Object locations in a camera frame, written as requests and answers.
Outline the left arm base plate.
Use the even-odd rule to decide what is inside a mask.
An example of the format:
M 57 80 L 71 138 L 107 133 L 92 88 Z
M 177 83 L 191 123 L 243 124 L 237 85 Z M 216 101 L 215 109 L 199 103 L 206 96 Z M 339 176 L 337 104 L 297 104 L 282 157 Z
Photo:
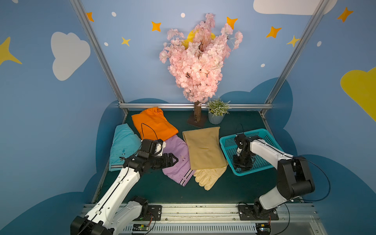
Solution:
M 160 221 L 162 216 L 162 205 L 148 205 L 147 210 L 143 210 L 141 215 L 134 221 Z

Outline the teal plastic basket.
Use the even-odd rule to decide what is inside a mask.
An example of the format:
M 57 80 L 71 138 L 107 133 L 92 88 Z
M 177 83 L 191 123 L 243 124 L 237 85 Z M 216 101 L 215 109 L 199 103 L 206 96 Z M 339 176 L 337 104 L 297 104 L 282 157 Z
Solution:
M 282 150 L 281 146 L 277 143 L 274 137 L 266 129 L 262 128 L 262 129 L 246 131 L 244 132 L 244 134 L 246 137 L 259 136 L 260 138 L 264 139 L 266 143 L 277 148 L 278 150 Z M 248 174 L 256 173 L 258 171 L 270 169 L 273 167 L 268 161 L 266 161 L 259 155 L 254 156 L 253 167 L 251 169 L 242 170 L 239 167 L 235 167 L 233 164 L 233 156 L 237 154 L 237 149 L 238 149 L 238 146 L 235 142 L 235 137 L 236 137 L 236 134 L 233 134 L 233 135 L 221 137 L 219 139 L 221 149 L 234 175 L 245 176 Z

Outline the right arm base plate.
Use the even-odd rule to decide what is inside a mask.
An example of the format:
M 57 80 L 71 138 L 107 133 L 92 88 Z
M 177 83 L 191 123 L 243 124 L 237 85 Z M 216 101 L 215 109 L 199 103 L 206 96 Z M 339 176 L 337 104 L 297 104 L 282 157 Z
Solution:
M 253 220 L 263 220 L 263 221 L 277 221 L 279 220 L 279 216 L 275 209 L 269 210 L 266 213 L 257 214 L 254 212 L 253 205 L 246 205 L 244 203 L 240 203 L 237 205 L 238 215 L 241 221 L 253 221 Z

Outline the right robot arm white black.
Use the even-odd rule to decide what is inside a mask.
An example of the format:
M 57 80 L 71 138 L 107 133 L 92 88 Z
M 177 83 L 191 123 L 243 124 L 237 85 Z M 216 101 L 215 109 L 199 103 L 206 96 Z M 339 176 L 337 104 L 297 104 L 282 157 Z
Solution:
M 249 166 L 249 161 L 258 155 L 277 170 L 276 186 L 254 201 L 252 215 L 257 220 L 267 219 L 283 203 L 315 191 L 312 174 L 304 157 L 287 154 L 259 136 L 239 134 L 234 140 L 238 146 L 234 161 L 241 166 Z

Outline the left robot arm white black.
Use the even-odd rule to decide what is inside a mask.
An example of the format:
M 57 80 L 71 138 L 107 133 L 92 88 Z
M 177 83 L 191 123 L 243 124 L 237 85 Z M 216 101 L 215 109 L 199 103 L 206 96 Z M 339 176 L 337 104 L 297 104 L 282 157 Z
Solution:
M 119 209 L 125 197 L 144 173 L 151 169 L 174 166 L 179 159 L 172 153 L 161 156 L 130 156 L 123 169 L 100 201 L 86 213 L 77 216 L 70 225 L 72 235 L 118 235 L 133 220 L 147 215 L 148 201 L 134 197 Z

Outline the purple striped pants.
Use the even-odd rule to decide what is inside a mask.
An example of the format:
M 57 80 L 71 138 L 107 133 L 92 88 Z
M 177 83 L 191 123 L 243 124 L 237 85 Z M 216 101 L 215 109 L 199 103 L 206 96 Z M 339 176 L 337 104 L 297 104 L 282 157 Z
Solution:
M 162 171 L 168 178 L 185 187 L 195 173 L 195 170 L 191 169 L 189 148 L 186 142 L 177 135 L 167 139 L 165 143 L 163 153 L 172 153 L 178 159 L 178 162 L 174 166 L 162 169 Z

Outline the tan long pants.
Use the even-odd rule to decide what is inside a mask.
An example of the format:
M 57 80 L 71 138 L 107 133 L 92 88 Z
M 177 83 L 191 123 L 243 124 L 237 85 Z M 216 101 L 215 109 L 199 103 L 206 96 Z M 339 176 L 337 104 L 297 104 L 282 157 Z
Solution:
M 191 169 L 213 169 L 227 166 L 227 161 L 219 146 L 220 127 L 210 127 L 184 131 Z

